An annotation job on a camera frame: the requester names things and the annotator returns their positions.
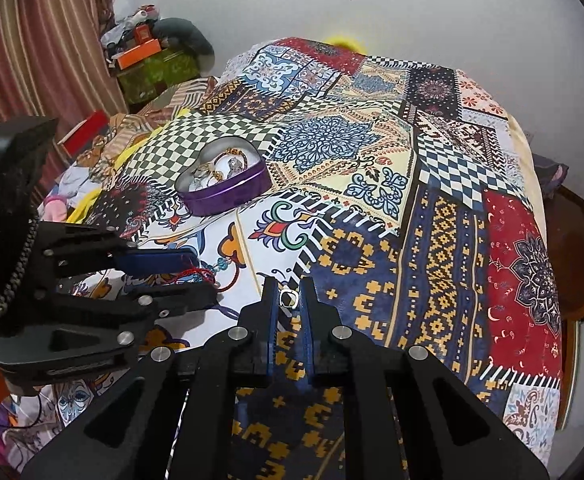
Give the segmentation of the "red and white box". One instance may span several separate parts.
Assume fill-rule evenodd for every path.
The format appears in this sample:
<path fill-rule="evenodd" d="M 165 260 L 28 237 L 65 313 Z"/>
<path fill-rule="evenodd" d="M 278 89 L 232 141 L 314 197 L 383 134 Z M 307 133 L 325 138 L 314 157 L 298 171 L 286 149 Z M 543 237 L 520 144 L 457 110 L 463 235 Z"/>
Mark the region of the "red and white box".
<path fill-rule="evenodd" d="M 97 136 L 104 136 L 109 128 L 109 117 L 104 110 L 95 110 L 63 136 L 60 145 L 70 157 L 77 157 L 90 148 Z"/>

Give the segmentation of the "purple heart-shaped tin box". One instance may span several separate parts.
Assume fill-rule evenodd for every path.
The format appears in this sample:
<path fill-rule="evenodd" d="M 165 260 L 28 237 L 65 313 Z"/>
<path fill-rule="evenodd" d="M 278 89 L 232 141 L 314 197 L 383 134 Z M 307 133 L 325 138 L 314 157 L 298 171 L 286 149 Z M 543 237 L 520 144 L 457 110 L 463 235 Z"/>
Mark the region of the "purple heart-shaped tin box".
<path fill-rule="evenodd" d="M 240 136 L 222 136 L 206 143 L 175 181 L 177 195 L 196 217 L 234 209 L 271 188 L 264 157 Z"/>

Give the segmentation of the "colourful patchwork bedspread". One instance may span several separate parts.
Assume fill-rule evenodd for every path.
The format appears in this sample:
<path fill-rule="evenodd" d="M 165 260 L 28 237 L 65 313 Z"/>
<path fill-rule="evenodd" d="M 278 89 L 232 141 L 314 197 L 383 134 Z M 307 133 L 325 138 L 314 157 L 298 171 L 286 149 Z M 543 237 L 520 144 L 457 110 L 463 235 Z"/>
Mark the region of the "colourful patchwork bedspread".
<path fill-rule="evenodd" d="M 187 247 L 219 304 L 157 324 L 144 351 L 200 347 L 275 278 L 275 380 L 235 398 L 236 479 L 339 479 L 339 389 L 309 384 L 298 284 L 381 347 L 426 348 L 539 460 L 560 403 L 561 313 L 524 133 L 461 70 L 301 38 L 233 58 L 209 96 L 117 159 L 71 222 L 143 248 Z M 272 188 L 196 217 L 175 181 L 203 146 L 240 136 Z"/>

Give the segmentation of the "green patterned storage box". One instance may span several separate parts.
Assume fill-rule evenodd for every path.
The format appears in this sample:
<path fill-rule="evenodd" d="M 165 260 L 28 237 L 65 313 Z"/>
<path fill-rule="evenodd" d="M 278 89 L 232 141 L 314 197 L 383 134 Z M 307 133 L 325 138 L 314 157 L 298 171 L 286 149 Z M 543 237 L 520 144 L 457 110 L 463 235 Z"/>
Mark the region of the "green patterned storage box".
<path fill-rule="evenodd" d="M 195 56 L 184 50 L 165 49 L 116 75 L 128 105 L 151 101 L 175 84 L 200 76 Z"/>

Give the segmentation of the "striped brown curtain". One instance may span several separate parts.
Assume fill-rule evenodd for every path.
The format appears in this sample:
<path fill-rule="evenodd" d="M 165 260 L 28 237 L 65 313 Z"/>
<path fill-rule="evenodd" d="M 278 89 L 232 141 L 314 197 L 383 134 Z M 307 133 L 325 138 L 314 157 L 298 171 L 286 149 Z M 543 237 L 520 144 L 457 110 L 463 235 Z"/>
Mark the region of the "striped brown curtain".
<path fill-rule="evenodd" d="M 0 123 L 51 117 L 63 138 L 96 110 L 126 110 L 100 42 L 113 2 L 0 0 Z"/>

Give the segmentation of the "orange shoe box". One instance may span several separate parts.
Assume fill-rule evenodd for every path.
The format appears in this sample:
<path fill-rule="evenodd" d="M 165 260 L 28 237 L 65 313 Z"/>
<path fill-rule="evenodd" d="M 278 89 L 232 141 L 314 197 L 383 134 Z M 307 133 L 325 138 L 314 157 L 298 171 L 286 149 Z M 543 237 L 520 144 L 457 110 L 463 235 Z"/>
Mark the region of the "orange shoe box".
<path fill-rule="evenodd" d="M 157 39 L 151 39 L 144 44 L 138 44 L 138 46 L 115 55 L 115 64 L 120 70 L 126 70 L 126 68 L 143 61 L 145 58 L 150 58 L 161 50 L 161 43 Z"/>

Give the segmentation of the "wooden wardrobe with cabinets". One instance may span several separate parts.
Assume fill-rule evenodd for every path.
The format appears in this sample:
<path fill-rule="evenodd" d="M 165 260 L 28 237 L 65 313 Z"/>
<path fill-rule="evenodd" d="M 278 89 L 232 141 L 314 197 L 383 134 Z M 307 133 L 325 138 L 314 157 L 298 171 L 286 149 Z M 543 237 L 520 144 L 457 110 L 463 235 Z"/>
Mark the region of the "wooden wardrobe with cabinets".
<path fill-rule="evenodd" d="M 558 188 L 546 202 L 546 235 L 562 315 L 584 318 L 584 197 Z"/>

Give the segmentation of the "yellow pillow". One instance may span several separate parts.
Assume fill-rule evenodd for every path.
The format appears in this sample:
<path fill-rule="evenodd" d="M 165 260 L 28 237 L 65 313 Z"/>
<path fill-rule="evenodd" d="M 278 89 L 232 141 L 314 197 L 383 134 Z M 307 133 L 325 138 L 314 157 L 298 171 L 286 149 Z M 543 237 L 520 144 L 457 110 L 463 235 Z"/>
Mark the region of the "yellow pillow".
<path fill-rule="evenodd" d="M 355 52 L 361 55 L 367 54 L 367 52 L 365 52 L 365 47 L 363 47 L 359 41 L 346 36 L 331 36 L 324 40 L 324 42 L 330 46 L 342 48 L 350 52 Z"/>

